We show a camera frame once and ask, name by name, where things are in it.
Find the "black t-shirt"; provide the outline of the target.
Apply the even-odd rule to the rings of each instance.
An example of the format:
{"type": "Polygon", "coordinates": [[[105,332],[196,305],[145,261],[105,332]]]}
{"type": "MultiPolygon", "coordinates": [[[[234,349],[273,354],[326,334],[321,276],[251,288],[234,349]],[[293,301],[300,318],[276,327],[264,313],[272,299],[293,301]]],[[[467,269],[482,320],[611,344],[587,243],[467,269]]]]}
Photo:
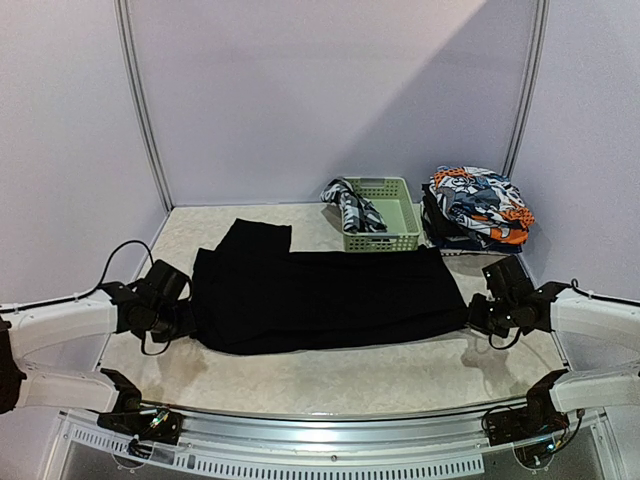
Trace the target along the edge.
{"type": "Polygon", "coordinates": [[[238,219],[193,265],[196,339],[232,355],[396,344],[464,327],[436,248],[291,251],[292,229],[238,219]]]}

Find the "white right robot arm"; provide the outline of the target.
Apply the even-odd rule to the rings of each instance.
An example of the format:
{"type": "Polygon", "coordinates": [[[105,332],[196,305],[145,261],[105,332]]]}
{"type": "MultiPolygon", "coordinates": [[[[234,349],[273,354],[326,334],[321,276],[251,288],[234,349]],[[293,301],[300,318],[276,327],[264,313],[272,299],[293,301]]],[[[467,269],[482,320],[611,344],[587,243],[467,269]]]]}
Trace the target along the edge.
{"type": "MultiPolygon", "coordinates": [[[[590,294],[575,281],[548,282],[535,288],[529,281],[515,287],[490,288],[493,298],[473,296],[468,325],[489,337],[505,338],[534,330],[569,332],[639,350],[639,304],[590,294]]],[[[517,415],[517,427],[537,436],[556,413],[579,409],[639,404],[639,362],[592,370],[557,370],[527,392],[527,404],[517,415]]]]}

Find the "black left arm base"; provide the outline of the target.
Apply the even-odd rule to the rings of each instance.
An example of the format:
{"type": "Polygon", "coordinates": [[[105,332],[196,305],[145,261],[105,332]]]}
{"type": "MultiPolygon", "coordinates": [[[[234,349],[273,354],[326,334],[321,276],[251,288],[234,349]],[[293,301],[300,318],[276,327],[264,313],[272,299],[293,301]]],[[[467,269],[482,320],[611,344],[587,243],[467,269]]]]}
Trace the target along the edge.
{"type": "Polygon", "coordinates": [[[184,416],[166,407],[144,407],[140,390],[123,374],[112,369],[100,372],[114,383],[117,392],[113,409],[100,413],[97,425],[141,441],[177,445],[184,416]]]}

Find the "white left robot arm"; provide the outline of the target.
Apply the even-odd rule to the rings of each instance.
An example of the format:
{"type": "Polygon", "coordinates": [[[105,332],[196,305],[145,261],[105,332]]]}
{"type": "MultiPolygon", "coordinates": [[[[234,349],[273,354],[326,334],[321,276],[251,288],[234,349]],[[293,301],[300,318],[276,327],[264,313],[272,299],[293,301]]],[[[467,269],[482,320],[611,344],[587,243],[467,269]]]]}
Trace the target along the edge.
{"type": "Polygon", "coordinates": [[[196,331],[190,301],[166,297],[141,282],[103,284],[85,298],[17,305],[1,316],[1,412],[61,407],[109,414],[128,434],[148,426],[141,393],[116,370],[73,371],[39,365],[39,350],[94,335],[130,332],[169,345],[196,331]]]}

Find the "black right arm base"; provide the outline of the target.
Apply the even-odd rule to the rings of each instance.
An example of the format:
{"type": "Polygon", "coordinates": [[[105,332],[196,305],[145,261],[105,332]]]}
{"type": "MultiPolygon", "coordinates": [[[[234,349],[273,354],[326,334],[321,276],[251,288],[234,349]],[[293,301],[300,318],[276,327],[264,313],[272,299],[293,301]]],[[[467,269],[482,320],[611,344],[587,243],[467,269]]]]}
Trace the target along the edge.
{"type": "Polygon", "coordinates": [[[569,434],[570,421],[566,413],[556,409],[551,400],[551,389],[567,369],[554,370],[536,382],[526,393],[526,405],[514,408],[499,405],[487,410],[481,418],[481,428],[491,446],[551,435],[561,430],[559,440],[547,448],[549,454],[565,448],[582,426],[584,409],[576,411],[578,423],[569,434]]]}

